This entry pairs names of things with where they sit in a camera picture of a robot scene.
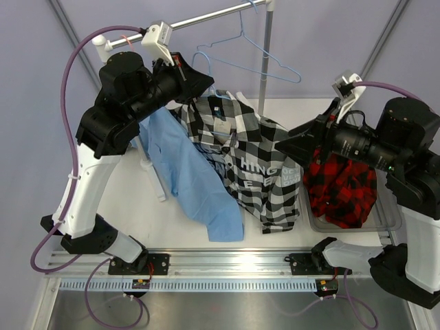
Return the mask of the red black plaid shirt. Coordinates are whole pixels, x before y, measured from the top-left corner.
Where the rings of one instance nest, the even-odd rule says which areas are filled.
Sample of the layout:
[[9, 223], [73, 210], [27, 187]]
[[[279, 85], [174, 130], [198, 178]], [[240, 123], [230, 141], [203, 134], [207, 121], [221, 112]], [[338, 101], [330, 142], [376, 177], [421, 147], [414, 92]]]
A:
[[336, 154], [310, 164], [303, 184], [313, 215], [345, 230], [361, 228], [377, 200], [375, 169]]

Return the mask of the black white plaid shirt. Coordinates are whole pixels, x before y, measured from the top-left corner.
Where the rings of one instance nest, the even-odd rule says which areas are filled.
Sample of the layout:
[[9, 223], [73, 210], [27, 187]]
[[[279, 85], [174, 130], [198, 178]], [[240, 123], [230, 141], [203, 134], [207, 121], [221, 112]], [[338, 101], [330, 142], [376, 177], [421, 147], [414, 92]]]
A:
[[301, 167], [275, 148], [286, 128], [255, 112], [241, 92], [168, 109], [227, 192], [260, 220], [262, 233], [293, 229], [300, 216]]

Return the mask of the light blue shirt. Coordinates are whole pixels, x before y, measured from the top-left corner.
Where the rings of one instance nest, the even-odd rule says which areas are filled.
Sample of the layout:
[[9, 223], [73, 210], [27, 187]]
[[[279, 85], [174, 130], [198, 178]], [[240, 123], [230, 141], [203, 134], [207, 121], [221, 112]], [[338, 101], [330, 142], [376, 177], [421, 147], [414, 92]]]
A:
[[204, 225], [212, 242], [242, 241], [238, 203], [168, 109], [141, 121], [139, 129], [143, 150], [186, 217]]

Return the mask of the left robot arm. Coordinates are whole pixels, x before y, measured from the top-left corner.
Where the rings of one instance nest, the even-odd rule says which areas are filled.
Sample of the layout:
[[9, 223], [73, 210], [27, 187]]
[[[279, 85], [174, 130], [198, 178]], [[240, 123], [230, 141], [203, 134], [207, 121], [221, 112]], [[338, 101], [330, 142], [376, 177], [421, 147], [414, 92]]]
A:
[[148, 250], [107, 223], [98, 206], [117, 163], [139, 135], [140, 122], [170, 101], [190, 103], [214, 84], [213, 77], [193, 69], [179, 52], [171, 60], [157, 59], [148, 69], [139, 54], [120, 52], [100, 69], [102, 88], [80, 120], [60, 208], [41, 219], [48, 233], [61, 236], [70, 254], [106, 252], [132, 274], [147, 268]]

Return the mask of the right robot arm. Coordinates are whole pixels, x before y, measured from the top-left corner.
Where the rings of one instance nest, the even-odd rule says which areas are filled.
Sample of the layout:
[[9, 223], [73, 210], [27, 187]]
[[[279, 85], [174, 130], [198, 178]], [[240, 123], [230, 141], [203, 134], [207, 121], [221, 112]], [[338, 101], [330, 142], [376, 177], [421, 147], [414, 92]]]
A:
[[386, 187], [401, 207], [407, 241], [370, 247], [329, 237], [312, 250], [312, 267], [370, 275], [386, 292], [432, 309], [439, 303], [439, 156], [430, 150], [439, 116], [414, 98], [393, 98], [377, 126], [346, 121], [339, 99], [276, 144], [303, 168], [336, 154], [386, 173]]

